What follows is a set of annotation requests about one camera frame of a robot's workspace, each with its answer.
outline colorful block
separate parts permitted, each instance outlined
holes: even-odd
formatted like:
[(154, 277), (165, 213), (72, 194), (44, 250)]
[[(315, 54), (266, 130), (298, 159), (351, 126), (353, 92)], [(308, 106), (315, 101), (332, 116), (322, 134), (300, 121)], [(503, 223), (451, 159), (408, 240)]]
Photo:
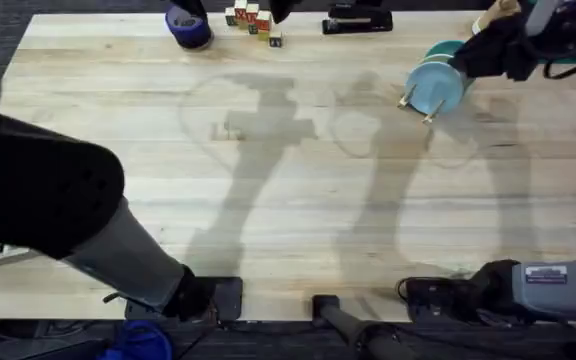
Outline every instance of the colorful block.
[(259, 4), (248, 4), (246, 6), (246, 21), (248, 24), (254, 24), (259, 13)]
[(268, 45), (270, 45), (270, 47), (283, 46), (283, 34), (281, 31), (272, 30), (270, 32), (270, 36), (268, 37)]
[(259, 31), (270, 31), (270, 23), (272, 21), (272, 15), (270, 11), (262, 10), (257, 14), (257, 29)]
[(257, 14), (255, 24), (257, 25), (257, 37), (259, 40), (268, 41), (271, 23), (272, 15), (270, 15), (270, 11), (262, 10)]
[(235, 21), (240, 28), (245, 29), (248, 27), (246, 22), (246, 7), (248, 6), (247, 0), (235, 0)]
[(228, 26), (237, 26), (234, 7), (226, 8), (225, 15), (226, 15), (226, 24), (228, 24)]

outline tape roll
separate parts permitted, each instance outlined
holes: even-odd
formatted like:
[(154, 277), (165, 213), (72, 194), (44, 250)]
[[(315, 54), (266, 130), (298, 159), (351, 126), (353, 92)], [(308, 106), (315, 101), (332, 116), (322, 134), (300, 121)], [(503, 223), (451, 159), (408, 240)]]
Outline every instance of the tape roll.
[(193, 16), (177, 6), (172, 6), (166, 12), (166, 25), (184, 49), (200, 50), (208, 47), (212, 40), (212, 31), (207, 20)]

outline black stapler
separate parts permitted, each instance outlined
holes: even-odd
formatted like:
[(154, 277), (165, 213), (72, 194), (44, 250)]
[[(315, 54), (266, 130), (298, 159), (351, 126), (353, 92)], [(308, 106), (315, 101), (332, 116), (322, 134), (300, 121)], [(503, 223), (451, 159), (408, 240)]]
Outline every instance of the black stapler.
[(392, 14), (381, 0), (336, 2), (328, 17), (321, 22), (324, 35), (392, 31)]

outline wire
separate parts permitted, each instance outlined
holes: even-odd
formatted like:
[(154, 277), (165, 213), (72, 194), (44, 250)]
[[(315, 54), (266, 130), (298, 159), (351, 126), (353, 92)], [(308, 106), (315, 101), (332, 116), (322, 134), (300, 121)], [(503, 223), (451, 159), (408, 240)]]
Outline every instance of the wire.
[(190, 345), (188, 345), (184, 351), (181, 352), (177, 360), (181, 360), (184, 356), (186, 356), (195, 346), (197, 346), (202, 340), (206, 339), (210, 334), (212, 334), (215, 330), (217, 330), (218, 326), (212, 326), (208, 328), (208, 330), (204, 331), (199, 335), (195, 341), (193, 341)]
[[(40, 336), (31, 336), (31, 337), (19, 337), (19, 336), (12, 336), (12, 335), (7, 335), (7, 334), (2, 334), (0, 333), (0, 339), (4, 339), (4, 340), (48, 340), (48, 339), (62, 339), (62, 338), (66, 338), (66, 337), (70, 337), (73, 335), (77, 335), (79, 333), (82, 333), (84, 330), (90, 328), (93, 325), (96, 325), (97, 323), (99, 323), (100, 321), (98, 320), (92, 320), (92, 321), (74, 321), (73, 323), (71, 323), (68, 326), (65, 326), (63, 328), (60, 327), (55, 327), (54, 322), (51, 322), (50, 326), (49, 326), (49, 330), (46, 332), (46, 334), (44, 335), (40, 335)], [(78, 323), (83, 323), (81, 326), (74, 328), (74, 326)], [(55, 328), (58, 331), (56, 333), (51, 333), (50, 329), (51, 328)]]
[(255, 334), (255, 335), (266, 335), (266, 336), (292, 336), (292, 335), (304, 335), (304, 334), (314, 334), (320, 332), (322, 328), (310, 325), (307, 329), (296, 330), (296, 331), (261, 331), (261, 330), (242, 330), (237, 329), (232, 326), (222, 327), (225, 331), (236, 332), (240, 334)]
[(389, 324), (390, 327), (392, 327), (395, 330), (395, 333), (401, 332), (410, 336), (414, 336), (416, 338), (419, 338), (421, 340), (425, 340), (425, 341), (429, 341), (429, 342), (434, 342), (434, 343), (438, 343), (438, 344), (443, 344), (443, 345), (448, 345), (454, 348), (459, 348), (459, 349), (466, 349), (466, 350), (470, 350), (470, 351), (476, 351), (482, 354), (487, 354), (487, 355), (494, 355), (494, 356), (500, 356), (500, 357), (506, 357), (506, 358), (513, 358), (513, 359), (519, 359), (519, 360), (535, 360), (536, 358), (530, 357), (530, 356), (523, 356), (520, 354), (514, 354), (514, 353), (508, 353), (505, 352), (503, 350), (499, 350), (499, 349), (495, 349), (495, 348), (491, 348), (491, 347), (487, 347), (487, 346), (479, 346), (479, 345), (473, 345), (473, 344), (466, 344), (466, 343), (461, 343), (458, 341), (452, 341), (452, 340), (447, 340), (447, 339), (442, 339), (442, 338), (438, 338), (438, 337), (434, 337), (434, 336), (430, 336), (430, 335), (425, 335), (422, 333), (419, 333), (417, 331), (414, 330), (409, 330), (406, 329), (404, 327), (401, 327), (399, 325), (396, 324)]
[(576, 74), (576, 66), (573, 67), (572, 69), (566, 70), (560, 74), (557, 75), (552, 75), (551, 73), (551, 67), (552, 64), (554, 63), (554, 61), (549, 61), (546, 63), (546, 66), (544, 66), (544, 77), (546, 79), (551, 79), (551, 80), (561, 80), (561, 79), (565, 79), (567, 77), (570, 77), (572, 75)]

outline wooden table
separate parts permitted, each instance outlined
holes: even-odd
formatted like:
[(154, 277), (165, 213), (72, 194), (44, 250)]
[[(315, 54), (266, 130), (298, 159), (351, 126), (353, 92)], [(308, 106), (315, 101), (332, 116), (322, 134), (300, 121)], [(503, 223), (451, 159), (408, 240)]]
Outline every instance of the wooden table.
[[(41, 15), (0, 111), (114, 151), (166, 251), (244, 279), (244, 319), (308, 319), (324, 293), (406, 320), (403, 277), (576, 259), (576, 77), (478, 80), (433, 132), (396, 108), (425, 51), (477, 16), (395, 13), (393, 32), (324, 37), (323, 13), (293, 14), (271, 49), (217, 14), (193, 53), (161, 14)], [(7, 265), (0, 318), (121, 318), (110, 291), (47, 258)]]

